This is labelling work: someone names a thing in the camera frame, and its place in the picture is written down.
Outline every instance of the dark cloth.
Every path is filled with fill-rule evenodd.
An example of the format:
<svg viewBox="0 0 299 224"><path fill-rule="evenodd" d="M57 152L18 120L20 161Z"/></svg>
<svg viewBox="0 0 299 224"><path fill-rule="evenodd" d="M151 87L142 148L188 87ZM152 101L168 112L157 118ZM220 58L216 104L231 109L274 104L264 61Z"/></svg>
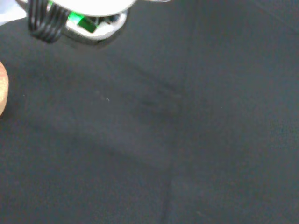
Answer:
<svg viewBox="0 0 299 224"><path fill-rule="evenodd" d="M0 223L299 223L298 3L269 2L138 2L103 50L1 27Z"/></svg>

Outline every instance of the white robot part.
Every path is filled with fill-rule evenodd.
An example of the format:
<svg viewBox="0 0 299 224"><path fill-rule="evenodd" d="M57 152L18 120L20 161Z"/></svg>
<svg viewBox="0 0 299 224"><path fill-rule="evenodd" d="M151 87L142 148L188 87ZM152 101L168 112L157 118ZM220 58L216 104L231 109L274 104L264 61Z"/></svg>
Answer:
<svg viewBox="0 0 299 224"><path fill-rule="evenodd" d="M79 14L104 17L119 14L130 8L137 0L52 0L52 2Z"/></svg>
<svg viewBox="0 0 299 224"><path fill-rule="evenodd" d="M74 23L70 18L65 24L66 30L91 41L102 41L120 30L127 21L128 10L137 0L49 0L72 13L89 18L98 18L100 23L92 32ZM168 2L171 0L145 0L151 2ZM17 0L19 4L28 4L29 0ZM15 0L0 0L0 25L9 21L25 18L24 6Z"/></svg>

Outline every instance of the green component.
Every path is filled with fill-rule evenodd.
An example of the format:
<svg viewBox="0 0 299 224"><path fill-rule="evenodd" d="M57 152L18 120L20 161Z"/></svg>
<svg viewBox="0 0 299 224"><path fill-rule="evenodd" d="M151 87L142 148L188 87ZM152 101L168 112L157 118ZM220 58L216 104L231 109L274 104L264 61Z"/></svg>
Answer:
<svg viewBox="0 0 299 224"><path fill-rule="evenodd" d="M97 26L89 18L75 12L71 12L68 19L72 23L86 29L91 33L97 28Z"/></svg>
<svg viewBox="0 0 299 224"><path fill-rule="evenodd" d="M83 20L84 16L77 14L77 13L71 13L69 15L69 20L73 23L75 23L76 25L78 25L80 23L81 20Z"/></svg>

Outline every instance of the coiled black wire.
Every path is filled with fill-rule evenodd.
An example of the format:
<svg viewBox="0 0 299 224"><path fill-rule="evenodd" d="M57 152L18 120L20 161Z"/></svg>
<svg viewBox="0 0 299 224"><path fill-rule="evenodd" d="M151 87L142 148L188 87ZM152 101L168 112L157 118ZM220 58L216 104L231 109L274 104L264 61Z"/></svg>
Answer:
<svg viewBox="0 0 299 224"><path fill-rule="evenodd" d="M48 0L28 1L28 27L33 37L53 43L60 37L70 11L55 3L47 11L48 3Z"/></svg>

